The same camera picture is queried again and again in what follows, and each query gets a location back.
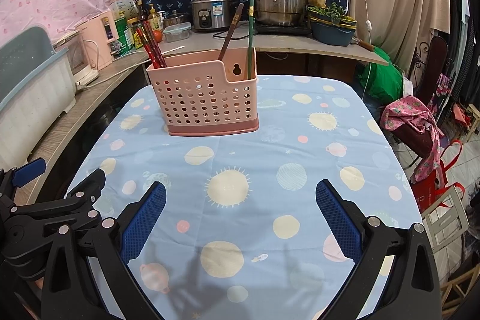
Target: blue tablecloth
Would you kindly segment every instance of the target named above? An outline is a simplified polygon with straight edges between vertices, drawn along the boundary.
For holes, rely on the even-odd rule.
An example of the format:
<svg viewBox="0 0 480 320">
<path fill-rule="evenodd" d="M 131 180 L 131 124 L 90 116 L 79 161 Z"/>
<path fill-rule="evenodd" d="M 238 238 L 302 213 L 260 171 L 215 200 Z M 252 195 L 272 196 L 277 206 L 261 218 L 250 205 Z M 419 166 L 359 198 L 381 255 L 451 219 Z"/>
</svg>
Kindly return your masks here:
<svg viewBox="0 0 480 320">
<path fill-rule="evenodd" d="M 422 221 L 400 164 L 351 87 L 259 76 L 257 90 L 258 131 L 183 138 L 167 133 L 152 86 L 141 89 L 70 186 L 104 169 L 94 206 L 105 218 L 153 181 L 165 185 L 165 209 L 129 268 L 166 320 L 318 316 L 353 267 L 316 205 L 322 179 L 388 226 Z M 375 307 L 388 260 L 361 315 Z M 121 316 L 92 267 L 107 307 Z"/>
</svg>

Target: blue gripper pad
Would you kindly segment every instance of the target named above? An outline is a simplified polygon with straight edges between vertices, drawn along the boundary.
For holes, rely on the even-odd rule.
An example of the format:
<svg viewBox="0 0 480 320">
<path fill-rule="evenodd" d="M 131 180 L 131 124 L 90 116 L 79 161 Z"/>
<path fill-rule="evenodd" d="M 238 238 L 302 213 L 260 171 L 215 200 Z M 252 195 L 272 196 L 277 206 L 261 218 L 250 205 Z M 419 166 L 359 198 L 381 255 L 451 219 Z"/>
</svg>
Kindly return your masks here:
<svg viewBox="0 0 480 320">
<path fill-rule="evenodd" d="M 165 207 L 166 201 L 167 193 L 165 186 L 159 183 L 132 218 L 130 224 L 128 224 L 123 232 L 122 249 L 120 251 L 120 257 L 125 265 L 131 259 L 135 259 L 140 255 L 140 251 L 145 245 L 150 232 L 152 232 L 153 226 Z"/>
<path fill-rule="evenodd" d="M 45 172 L 47 165 L 45 160 L 38 158 L 32 162 L 17 168 L 11 179 L 11 184 L 13 187 L 23 187 L 28 182 L 33 181 L 38 176 L 42 175 Z"/>
<path fill-rule="evenodd" d="M 315 197 L 343 255 L 357 264 L 362 257 L 362 238 L 357 227 L 324 181 L 318 183 Z"/>
</svg>

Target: green chopstick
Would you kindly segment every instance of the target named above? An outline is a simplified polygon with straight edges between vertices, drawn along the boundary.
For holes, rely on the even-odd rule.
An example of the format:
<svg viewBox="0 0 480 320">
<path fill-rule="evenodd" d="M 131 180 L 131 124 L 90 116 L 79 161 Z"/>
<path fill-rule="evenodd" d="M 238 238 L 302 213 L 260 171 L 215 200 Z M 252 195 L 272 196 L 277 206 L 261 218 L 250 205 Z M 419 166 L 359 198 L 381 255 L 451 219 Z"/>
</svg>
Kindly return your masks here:
<svg viewBox="0 0 480 320">
<path fill-rule="evenodd" d="M 250 7 L 248 9 L 248 79 L 251 79 L 251 58 L 254 53 L 254 0 L 250 0 Z"/>
</svg>

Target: pink appliance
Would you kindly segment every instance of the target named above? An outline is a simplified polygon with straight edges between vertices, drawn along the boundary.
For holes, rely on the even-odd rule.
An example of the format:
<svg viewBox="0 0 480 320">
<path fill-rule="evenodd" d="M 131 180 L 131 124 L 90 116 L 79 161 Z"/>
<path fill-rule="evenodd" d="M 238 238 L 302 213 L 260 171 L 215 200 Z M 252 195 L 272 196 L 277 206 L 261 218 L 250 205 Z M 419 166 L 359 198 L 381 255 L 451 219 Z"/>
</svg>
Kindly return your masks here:
<svg viewBox="0 0 480 320">
<path fill-rule="evenodd" d="M 103 69 L 113 61 L 110 43 L 118 40 L 111 10 L 105 11 L 76 27 L 80 31 L 88 61 L 93 69 Z"/>
</svg>

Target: green vegetables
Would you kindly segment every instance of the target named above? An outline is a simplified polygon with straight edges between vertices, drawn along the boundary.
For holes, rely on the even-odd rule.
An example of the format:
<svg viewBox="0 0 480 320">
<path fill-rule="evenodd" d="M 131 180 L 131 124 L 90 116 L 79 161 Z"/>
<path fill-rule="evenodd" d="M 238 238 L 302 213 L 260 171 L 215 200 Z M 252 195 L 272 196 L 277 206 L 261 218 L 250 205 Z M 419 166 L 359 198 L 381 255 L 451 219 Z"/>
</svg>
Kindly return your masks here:
<svg viewBox="0 0 480 320">
<path fill-rule="evenodd" d="M 355 21 L 353 18 L 345 15 L 346 10 L 335 2 L 332 2 L 330 6 L 324 8 L 309 6 L 308 11 L 311 14 L 320 14 L 322 16 L 330 17 L 333 24 L 339 24 L 340 20 Z"/>
</svg>

